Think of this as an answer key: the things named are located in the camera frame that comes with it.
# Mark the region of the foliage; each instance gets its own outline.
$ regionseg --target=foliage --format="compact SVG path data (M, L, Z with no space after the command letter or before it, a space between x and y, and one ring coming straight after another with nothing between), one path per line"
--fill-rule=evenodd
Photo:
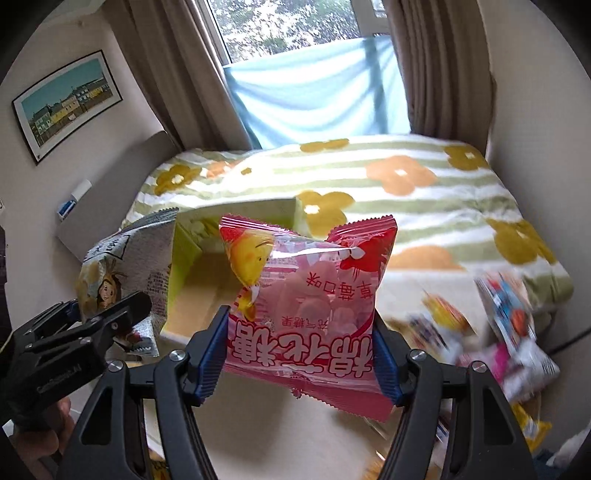
M232 61L358 38L350 0L210 0Z

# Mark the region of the marshmallow candy package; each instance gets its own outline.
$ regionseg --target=marshmallow candy package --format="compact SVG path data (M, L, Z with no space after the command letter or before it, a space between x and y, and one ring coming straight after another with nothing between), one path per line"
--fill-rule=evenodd
M397 232L392 216L334 228L326 241L225 216L219 224L243 288L225 369L385 420L372 365L375 292Z

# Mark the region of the white wall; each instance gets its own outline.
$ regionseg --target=white wall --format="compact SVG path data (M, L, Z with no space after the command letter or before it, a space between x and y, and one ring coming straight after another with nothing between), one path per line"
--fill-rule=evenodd
M35 166L12 100L55 69L100 49L123 101L82 126ZM7 297L14 326L74 296L80 264L54 237L59 203L82 179L98 178L126 148L159 130L100 12L38 30L22 49L0 86L0 197L6 205L0 223L7 235Z
M498 85L489 159L574 281L549 347L591 324L591 80L529 0L479 3ZM543 395L549 447L591 417L591 340L554 360L562 375Z

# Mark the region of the candy bag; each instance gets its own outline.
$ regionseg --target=candy bag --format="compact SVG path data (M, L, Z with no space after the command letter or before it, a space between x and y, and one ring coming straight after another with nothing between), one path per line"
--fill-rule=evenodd
M454 364L462 353L461 334L436 323L429 313L409 314L389 324L406 340L410 348L425 350L444 364Z
M510 273L487 274L476 285L492 329L514 356L523 338L535 340L534 319L523 282Z
M503 342L488 346L479 352L465 352L460 355L457 360L459 367L467 367L472 362L480 360L484 362L491 370L492 376L495 380L502 384L509 365L509 352L507 346Z
M396 232L386 216L337 227L317 241L223 217L220 235L244 285L229 317L225 368L385 420L392 404L375 378L371 334Z
M537 450L540 444L544 441L546 434L552 428L552 424L548 421L534 420L518 403L513 404L511 410L513 410L519 428L523 432L525 442L527 443L530 452Z
M84 320L135 291L150 295L150 315L115 342L134 355L158 356L156 338L167 317L167 291L178 210L146 215L98 242L86 254L76 281Z
M524 339L509 361L503 393L511 403L525 402L559 374L558 365L533 340Z

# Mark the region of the screw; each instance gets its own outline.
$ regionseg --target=screw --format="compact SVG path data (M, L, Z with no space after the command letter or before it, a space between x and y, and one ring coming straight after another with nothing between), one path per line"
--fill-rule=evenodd
M476 362L472 362L472 369L475 372L483 374L484 372L486 372L488 370L488 367L486 366L486 364L484 362L477 360Z
M187 356L187 354L185 353L184 350L173 350L172 352L170 352L170 354L168 355L168 357L173 361L173 362L180 362L181 360L184 360L184 358Z
M427 358L427 354L424 350L410 350L410 358L416 362L422 362Z
M108 362L109 372L118 372L123 368L123 362L121 360L111 360Z

